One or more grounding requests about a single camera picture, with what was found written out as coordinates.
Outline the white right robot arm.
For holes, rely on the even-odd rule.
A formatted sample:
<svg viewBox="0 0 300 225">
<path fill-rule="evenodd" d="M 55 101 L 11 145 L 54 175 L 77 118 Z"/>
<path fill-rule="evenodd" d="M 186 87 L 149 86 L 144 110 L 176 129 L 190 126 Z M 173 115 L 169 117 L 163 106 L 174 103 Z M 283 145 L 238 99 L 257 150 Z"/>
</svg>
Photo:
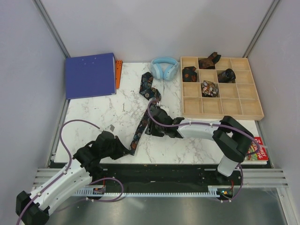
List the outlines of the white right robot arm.
<svg viewBox="0 0 300 225">
<path fill-rule="evenodd" d="M 147 113 L 150 119 L 145 133 L 148 135 L 214 141 L 223 153 L 214 176 L 222 185 L 231 180 L 234 169 L 244 161 L 255 142 L 253 134 L 231 116 L 210 123 L 183 117 L 173 119 L 156 104 L 148 105 Z"/>
</svg>

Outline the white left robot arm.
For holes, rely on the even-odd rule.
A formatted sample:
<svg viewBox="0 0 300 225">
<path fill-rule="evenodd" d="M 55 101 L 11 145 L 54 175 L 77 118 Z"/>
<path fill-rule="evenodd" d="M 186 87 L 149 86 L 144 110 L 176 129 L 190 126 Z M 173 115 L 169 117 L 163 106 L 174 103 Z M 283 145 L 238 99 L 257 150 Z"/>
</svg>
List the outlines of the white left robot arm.
<svg viewBox="0 0 300 225">
<path fill-rule="evenodd" d="M 79 148 L 57 174 L 35 190 L 22 191 L 16 197 L 18 223 L 44 225 L 54 211 L 76 191 L 103 179 L 100 161 L 119 159 L 130 151 L 111 132 L 103 131 L 96 140 Z"/>
</svg>

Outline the navy floral necktie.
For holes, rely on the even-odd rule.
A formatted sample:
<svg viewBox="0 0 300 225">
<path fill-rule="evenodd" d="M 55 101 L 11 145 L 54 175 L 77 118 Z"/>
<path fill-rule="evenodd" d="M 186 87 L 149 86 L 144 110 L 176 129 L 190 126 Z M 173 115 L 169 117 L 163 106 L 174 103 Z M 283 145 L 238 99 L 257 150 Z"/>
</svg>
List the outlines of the navy floral necktie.
<svg viewBox="0 0 300 225">
<path fill-rule="evenodd" d="M 143 132 L 145 131 L 148 123 L 149 123 L 149 115 L 148 115 L 148 104 L 152 100 L 160 101 L 161 100 L 161 94 L 159 90 L 155 87 L 153 87 L 153 81 L 154 77 L 150 72 L 146 72 L 141 77 L 141 83 L 140 83 L 140 89 L 139 94 L 147 100 L 146 105 L 144 107 L 145 111 L 142 115 L 142 118 L 136 128 L 136 131 L 134 133 L 133 139 L 131 141 L 131 144 L 129 146 L 130 154 L 132 156 L 135 155 L 135 151 L 138 147 L 138 143 L 142 137 Z"/>
</svg>

